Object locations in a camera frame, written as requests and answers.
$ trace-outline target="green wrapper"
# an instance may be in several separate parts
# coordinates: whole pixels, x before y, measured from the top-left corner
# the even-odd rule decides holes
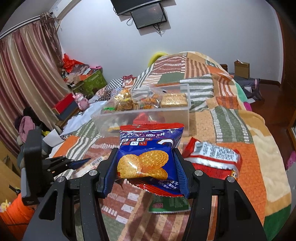
[[[149,213],[179,213],[190,210],[190,205],[185,197],[164,197],[154,195],[150,204]]]

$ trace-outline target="striped curtain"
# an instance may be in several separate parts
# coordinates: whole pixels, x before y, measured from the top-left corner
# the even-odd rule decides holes
[[[48,30],[36,21],[0,40],[0,139],[15,156],[19,153],[15,118],[31,106],[53,129],[57,118],[51,108],[70,92],[48,44]]]

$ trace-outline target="printed biscuit image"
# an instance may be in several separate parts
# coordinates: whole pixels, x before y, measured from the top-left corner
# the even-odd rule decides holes
[[[120,178],[139,177],[141,173],[140,160],[137,155],[127,154],[120,158],[117,165],[117,172]]]
[[[168,162],[168,154],[161,150],[144,152],[139,155],[142,172],[148,173],[151,170],[159,169]]]
[[[163,168],[159,168],[146,173],[141,172],[140,177],[153,177],[158,180],[167,180],[168,173]]]

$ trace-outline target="bed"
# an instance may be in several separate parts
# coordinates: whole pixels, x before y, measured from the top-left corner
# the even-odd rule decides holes
[[[198,52],[163,56],[125,87],[134,90],[149,84],[171,83],[190,86],[190,136],[182,138],[179,149],[182,150],[191,136],[237,149],[243,159],[238,182],[260,218],[268,240],[272,240],[290,214],[291,190],[279,149],[264,119],[246,110],[246,96],[231,76],[213,59]],[[121,84],[113,81],[107,88]],[[69,179],[96,168],[117,146],[118,137],[102,137],[89,121],[54,148],[51,156],[91,158],[77,171],[62,174]],[[100,200],[110,240],[181,240],[189,212],[148,213],[151,198],[150,193],[128,182],[124,182],[123,189],[117,184],[113,186],[108,197]],[[214,196],[208,240],[214,238],[216,215]],[[80,240],[81,227],[76,225]]]

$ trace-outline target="red box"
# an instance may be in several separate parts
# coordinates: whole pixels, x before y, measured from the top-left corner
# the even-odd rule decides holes
[[[70,93],[66,95],[62,100],[60,100],[53,108],[52,111],[56,115],[60,115],[75,99],[73,98],[73,94]]]

